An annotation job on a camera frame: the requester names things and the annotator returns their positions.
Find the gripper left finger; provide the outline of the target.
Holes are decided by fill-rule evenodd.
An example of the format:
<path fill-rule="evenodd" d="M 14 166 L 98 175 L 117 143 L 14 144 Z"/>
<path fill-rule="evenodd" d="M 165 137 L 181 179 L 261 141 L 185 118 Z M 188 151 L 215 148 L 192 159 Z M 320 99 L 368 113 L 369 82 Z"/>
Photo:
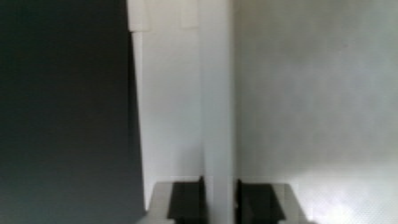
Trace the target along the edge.
<path fill-rule="evenodd" d="M 154 185 L 144 224 L 208 224 L 204 178 Z"/>

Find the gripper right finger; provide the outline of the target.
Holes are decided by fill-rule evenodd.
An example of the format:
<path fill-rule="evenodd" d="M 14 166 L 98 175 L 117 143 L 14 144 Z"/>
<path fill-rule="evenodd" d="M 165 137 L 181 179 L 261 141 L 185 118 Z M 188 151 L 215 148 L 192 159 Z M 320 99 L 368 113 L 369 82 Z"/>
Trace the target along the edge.
<path fill-rule="evenodd" d="M 288 184 L 236 181 L 236 224 L 316 224 Z"/>

